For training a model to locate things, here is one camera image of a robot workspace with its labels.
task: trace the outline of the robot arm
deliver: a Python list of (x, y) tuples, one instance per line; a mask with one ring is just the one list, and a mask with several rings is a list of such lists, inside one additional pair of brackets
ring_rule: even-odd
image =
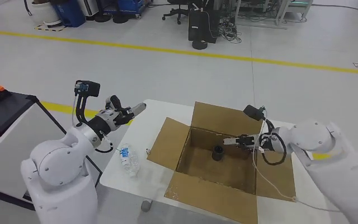
[[(256, 120), (263, 119), (263, 108), (248, 106), (244, 112)], [(286, 154), (294, 152), (308, 174), (332, 204), (334, 204), (351, 223), (358, 223), (358, 153), (351, 146), (340, 129), (333, 123), (323, 125), (315, 120), (297, 124), (291, 129), (275, 128), (268, 121), (268, 133), (252, 136), (227, 138), (224, 144), (235, 144), (240, 148), (253, 150), (256, 140), (260, 149), (283, 154), (279, 162), (264, 160), (270, 165), (281, 164)], [(311, 160), (307, 151), (331, 155), (324, 160)]]
[(86, 121), (84, 108), (89, 96), (98, 96), (100, 85), (77, 81), (76, 117), (79, 123), (67, 130), (60, 140), (37, 145), (30, 158), (21, 164), (21, 174), (41, 223), (96, 223), (97, 194), (85, 157), (101, 144), (103, 138), (140, 114), (145, 103), (122, 108), (111, 96), (105, 110)]

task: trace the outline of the blue bin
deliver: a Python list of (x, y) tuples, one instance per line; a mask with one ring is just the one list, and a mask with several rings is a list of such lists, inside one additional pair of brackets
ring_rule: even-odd
[(143, 4), (143, 0), (118, 0), (118, 6), (121, 12), (135, 12), (138, 13), (138, 10)]
[(50, 0), (63, 25), (78, 27), (84, 24), (86, 18), (77, 0)]

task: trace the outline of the cardboard box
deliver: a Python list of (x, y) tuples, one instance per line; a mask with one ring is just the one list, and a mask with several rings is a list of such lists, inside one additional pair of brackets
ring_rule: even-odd
[[(241, 134), (258, 134), (262, 121), (240, 110), (195, 103), (191, 126), (167, 118), (152, 147), (148, 160), (174, 170), (165, 193), (177, 200), (241, 223), (257, 223), (256, 196), (287, 200), (267, 183), (252, 165), (252, 154), (223, 139)], [(224, 148), (221, 161), (214, 161), (214, 146)], [(282, 154), (265, 154), (279, 161)], [(295, 196), (291, 157), (270, 166), (255, 155), (260, 172), (287, 196)]]

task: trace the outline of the box flap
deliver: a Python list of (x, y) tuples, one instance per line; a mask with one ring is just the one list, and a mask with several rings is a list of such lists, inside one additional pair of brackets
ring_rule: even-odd
[(255, 195), (194, 176), (175, 172), (165, 197), (241, 223), (257, 223)]
[(231, 136), (258, 134), (262, 121), (248, 117), (240, 110), (195, 102), (191, 126)]
[[(277, 162), (282, 158), (282, 154), (277, 152), (265, 152), (265, 156), (270, 162)], [(287, 155), (283, 164), (271, 166), (265, 163), (262, 155), (259, 153), (257, 156), (257, 168), (283, 195), (288, 197), (296, 196), (291, 156)], [(256, 175), (256, 195), (291, 201), (288, 198), (282, 197), (260, 174)]]
[(166, 118), (147, 159), (175, 170), (190, 127)]

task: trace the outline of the office chair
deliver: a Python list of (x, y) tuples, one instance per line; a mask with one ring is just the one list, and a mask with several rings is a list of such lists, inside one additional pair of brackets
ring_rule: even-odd
[(174, 15), (178, 14), (177, 23), (178, 23), (178, 25), (180, 25), (181, 24), (181, 22), (180, 22), (181, 15), (189, 16), (189, 10), (181, 9), (180, 5), (188, 4), (188, 0), (168, 0), (168, 2), (170, 4), (178, 4), (179, 8), (177, 8), (177, 9), (172, 8), (172, 10), (170, 10), (170, 13), (163, 15), (162, 20), (165, 20), (166, 16), (174, 16)]

